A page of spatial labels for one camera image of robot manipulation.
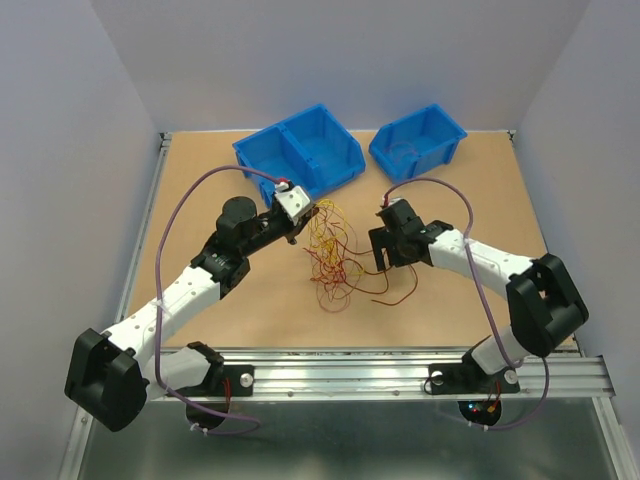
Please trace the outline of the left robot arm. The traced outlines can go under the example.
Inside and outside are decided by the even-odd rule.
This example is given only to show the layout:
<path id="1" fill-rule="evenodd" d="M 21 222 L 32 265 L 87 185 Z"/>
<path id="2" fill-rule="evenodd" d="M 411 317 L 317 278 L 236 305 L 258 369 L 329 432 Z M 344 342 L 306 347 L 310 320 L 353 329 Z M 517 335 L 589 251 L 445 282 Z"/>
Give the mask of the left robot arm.
<path id="1" fill-rule="evenodd" d="M 222 384 L 221 355 L 195 342 L 162 356 L 163 341 L 237 287 L 250 271 L 250 255 L 279 239 L 294 243 L 316 212 L 299 187 L 275 194 L 264 213 L 247 197 L 227 200 L 214 233 L 176 280 L 129 318 L 77 337 L 65 395 L 118 432 L 170 391 L 215 392 Z"/>

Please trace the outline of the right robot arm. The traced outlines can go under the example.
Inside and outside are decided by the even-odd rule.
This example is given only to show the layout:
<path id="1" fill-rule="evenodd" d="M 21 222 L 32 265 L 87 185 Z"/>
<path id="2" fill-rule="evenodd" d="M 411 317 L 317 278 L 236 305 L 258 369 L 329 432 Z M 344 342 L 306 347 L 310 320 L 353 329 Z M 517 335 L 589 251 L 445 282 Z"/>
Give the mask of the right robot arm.
<path id="1" fill-rule="evenodd" d="M 376 268 L 424 263 L 452 271 L 506 300 L 509 326 L 473 347 L 460 366 L 463 384 L 482 390 L 496 373 L 525 357 L 544 358 L 589 318 L 589 312 L 563 261 L 511 254 L 473 239 L 452 225 L 424 223 L 399 199 L 377 213 L 381 227 L 368 232 Z"/>

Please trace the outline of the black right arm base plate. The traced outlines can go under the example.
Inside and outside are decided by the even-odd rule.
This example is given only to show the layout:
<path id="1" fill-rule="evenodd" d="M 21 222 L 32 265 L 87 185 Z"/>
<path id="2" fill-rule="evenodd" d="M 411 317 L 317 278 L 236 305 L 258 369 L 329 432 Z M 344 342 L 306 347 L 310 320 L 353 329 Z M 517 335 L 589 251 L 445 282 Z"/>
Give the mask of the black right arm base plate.
<path id="1" fill-rule="evenodd" d="M 520 392 L 518 378 L 508 380 L 506 369 L 486 374 L 476 366 L 464 363 L 440 363 L 428 366 L 423 391 L 429 395 L 488 395 Z"/>

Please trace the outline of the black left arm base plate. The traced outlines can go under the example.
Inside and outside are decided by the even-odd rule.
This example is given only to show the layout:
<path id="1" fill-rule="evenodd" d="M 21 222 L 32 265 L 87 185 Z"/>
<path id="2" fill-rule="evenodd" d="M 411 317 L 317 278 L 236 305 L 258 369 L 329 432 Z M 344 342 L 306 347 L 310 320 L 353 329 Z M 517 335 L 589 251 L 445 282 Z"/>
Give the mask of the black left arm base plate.
<path id="1" fill-rule="evenodd" d="M 185 397 L 251 397 L 254 379 L 253 365 L 231 364 L 219 367 L 214 373 L 207 373 L 199 385 L 176 391 Z"/>

